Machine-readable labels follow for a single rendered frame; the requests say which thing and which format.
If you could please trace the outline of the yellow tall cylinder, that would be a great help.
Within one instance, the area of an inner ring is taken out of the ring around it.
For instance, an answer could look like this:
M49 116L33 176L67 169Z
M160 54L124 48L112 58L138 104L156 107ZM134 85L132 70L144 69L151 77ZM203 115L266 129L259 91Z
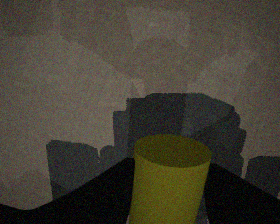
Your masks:
M194 138L152 134L135 143L129 224L194 224L212 153Z

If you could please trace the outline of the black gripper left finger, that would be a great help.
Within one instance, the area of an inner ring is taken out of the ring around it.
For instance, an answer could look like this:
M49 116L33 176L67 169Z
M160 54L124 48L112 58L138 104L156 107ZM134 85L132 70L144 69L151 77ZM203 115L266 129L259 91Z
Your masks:
M75 191L34 209L0 203L0 224L126 224L135 159L125 157Z

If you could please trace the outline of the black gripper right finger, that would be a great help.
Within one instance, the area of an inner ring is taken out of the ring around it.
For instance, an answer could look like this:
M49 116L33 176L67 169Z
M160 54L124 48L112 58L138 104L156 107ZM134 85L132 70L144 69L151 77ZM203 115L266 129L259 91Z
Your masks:
M280 199L217 163L209 164L204 188L210 224L280 224Z

